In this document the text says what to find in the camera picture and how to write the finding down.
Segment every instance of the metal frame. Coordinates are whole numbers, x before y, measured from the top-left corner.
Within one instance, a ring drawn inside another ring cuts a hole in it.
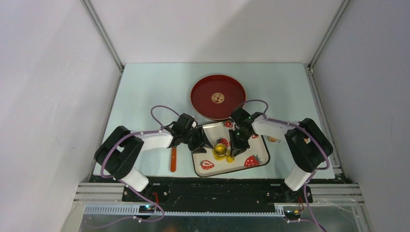
[[[336,143],[334,141],[333,134],[326,116],[326,112],[323,107],[323,102],[321,100],[318,86],[313,76],[313,67],[316,64],[323,48],[326,46],[331,34],[335,30],[336,25],[340,21],[342,15],[346,11],[351,0],[344,0],[335,17],[333,18],[329,28],[327,29],[320,45],[318,46],[312,60],[309,64],[305,64],[305,70],[307,74],[307,80],[312,91],[314,102],[318,111],[320,118],[320,123],[323,127],[323,132],[329,138],[329,141],[334,146],[334,153],[331,156],[331,162],[333,164],[334,172],[336,175],[344,174],[343,168],[341,166],[339,153],[337,150]],[[119,71],[121,72],[115,92],[111,100],[110,110],[107,113],[106,120],[104,123],[104,128],[102,129],[100,140],[98,146],[103,140],[105,129],[108,123],[109,116],[111,114],[112,107],[114,105],[114,100],[117,95],[119,83],[122,77],[122,72],[124,70],[124,65],[122,64],[115,48],[107,35],[94,7],[90,0],[81,0],[84,5],[85,10],[92,23],[94,24],[98,34],[101,36],[102,41],[104,42],[107,50],[109,51],[111,57],[113,58],[115,64],[117,65]],[[93,162],[88,179],[92,174],[94,169],[95,162]],[[365,202],[363,200],[361,191],[358,184],[309,184],[311,192],[313,195],[314,202],[310,205],[312,207],[321,207],[321,206],[337,206],[345,207],[350,206],[352,213],[355,218],[356,226],[359,232],[373,232],[371,222],[366,210]],[[124,191],[124,185],[120,183],[80,183],[77,188],[76,195],[73,200],[73,206],[76,209],[78,207],[82,208],[83,214],[134,214],[138,213],[138,210],[135,210],[136,206],[145,204],[144,202],[122,202],[122,194]],[[294,207],[294,203],[276,203],[275,204],[277,211],[267,214],[217,214],[217,213],[195,213],[195,212],[166,212],[167,215],[173,216],[268,216],[268,217],[277,217],[283,215],[284,207]]]
[[[101,37],[102,42],[104,43],[105,47],[107,48],[108,52],[110,53],[110,56],[114,60],[118,70],[122,73],[124,71],[124,65],[122,64],[113,43],[110,40],[110,37],[108,36],[107,32],[105,31],[105,28],[103,24],[101,23],[100,18],[98,17],[97,12],[94,9],[94,6],[91,3],[91,0],[81,0],[81,3],[83,4],[87,14],[89,15],[92,24],[94,24],[95,29],[97,30],[98,34]]]
[[[365,206],[358,184],[309,184],[313,195],[311,206]],[[123,202],[124,185],[121,183],[80,183],[74,202],[85,204],[145,204]],[[295,203],[276,203],[276,206],[295,206]]]
[[[322,41],[320,42],[318,48],[316,49],[315,54],[312,57],[312,60],[309,63],[309,67],[313,69],[315,66],[316,62],[318,61],[324,47],[326,46],[327,42],[330,39],[330,36],[332,35],[333,31],[335,30],[337,24],[339,23],[340,19],[342,18],[343,14],[345,13],[347,7],[349,6],[351,0],[343,0],[341,5],[339,6],[339,9],[336,12],[336,15],[333,17],[332,22],[329,25],[329,28],[327,29],[326,33],[323,36]]]
[[[329,139],[329,142],[332,144],[334,148],[333,154],[329,157],[333,165],[333,171],[336,175],[343,173],[345,177],[347,177],[340,162],[339,152],[337,150],[337,145],[335,143],[335,139],[330,129],[330,124],[327,119],[326,112],[324,110],[323,102],[319,94],[318,85],[316,84],[315,78],[313,77],[313,74],[310,71],[309,65],[304,64],[304,67],[307,81],[309,82],[310,90],[312,91],[313,101],[315,102],[316,110],[318,111],[319,121],[322,126],[323,133]]]
[[[119,83],[121,82],[121,78],[122,78],[122,72],[120,72],[120,74],[118,76],[118,80],[117,80],[117,83],[116,83],[116,86],[115,86],[115,90],[113,92],[113,95],[112,95],[111,101],[110,101],[110,109],[108,110],[107,115],[105,116],[104,126],[101,130],[100,138],[98,139],[98,144],[95,148],[96,150],[100,147],[101,143],[103,143],[105,130],[107,129],[108,120],[110,119],[111,111],[113,110],[114,101],[115,101],[115,98],[116,98],[117,93],[118,93],[118,88],[119,88]],[[90,170],[88,171],[88,175],[87,175],[87,181],[89,181],[90,178],[91,178],[91,175],[92,175],[92,173],[94,171],[94,168],[95,168],[95,164],[96,164],[95,159],[92,159]]]

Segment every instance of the glass panel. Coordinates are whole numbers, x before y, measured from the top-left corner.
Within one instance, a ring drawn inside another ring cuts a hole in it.
[[[357,232],[356,223],[350,207],[313,207],[316,219],[329,232]],[[92,229],[88,225],[102,226],[126,216],[84,215],[81,232],[266,232],[266,231],[319,231],[309,222],[287,224],[281,217],[207,217],[207,216],[165,216],[154,223],[138,223],[126,219],[114,225]],[[309,211],[302,218],[310,219]]]

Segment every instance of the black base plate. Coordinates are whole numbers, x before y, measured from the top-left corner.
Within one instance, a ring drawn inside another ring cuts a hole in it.
[[[154,192],[158,195],[161,207],[165,211],[178,212],[220,212],[220,213],[249,213],[275,212],[274,203],[297,203],[303,192],[299,191],[289,196],[283,185],[271,183],[178,183],[167,182],[149,184],[142,194],[155,201]],[[125,188],[123,202],[143,202],[129,188]],[[312,202],[310,188],[308,200]]]

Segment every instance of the light blue table surface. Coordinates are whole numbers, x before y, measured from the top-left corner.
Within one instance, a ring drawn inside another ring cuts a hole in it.
[[[270,117],[288,121],[312,118],[319,126],[319,117],[301,63],[129,63],[118,88],[104,139],[120,125],[133,131],[151,131],[159,128],[152,119],[154,105],[166,105],[179,113],[194,116],[199,123],[210,122],[200,116],[190,102],[190,91],[201,78],[224,74],[238,80],[248,100],[261,99],[269,104]],[[263,111],[264,105],[251,102],[245,105],[251,114]],[[172,112],[157,108],[155,116],[164,124],[177,120]],[[266,166],[221,174],[214,178],[285,178],[294,166],[286,142],[279,144],[266,140],[270,162]],[[197,177],[190,151],[186,145],[177,147],[176,172],[170,172],[170,149],[154,149],[141,153],[135,167],[148,176]],[[94,174],[100,174],[96,164]],[[332,167],[318,171],[314,178],[334,178]]]

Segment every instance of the wooden handle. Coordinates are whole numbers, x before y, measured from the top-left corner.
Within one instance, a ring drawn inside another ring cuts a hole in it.
[[[171,148],[171,172],[176,171],[176,147]]]

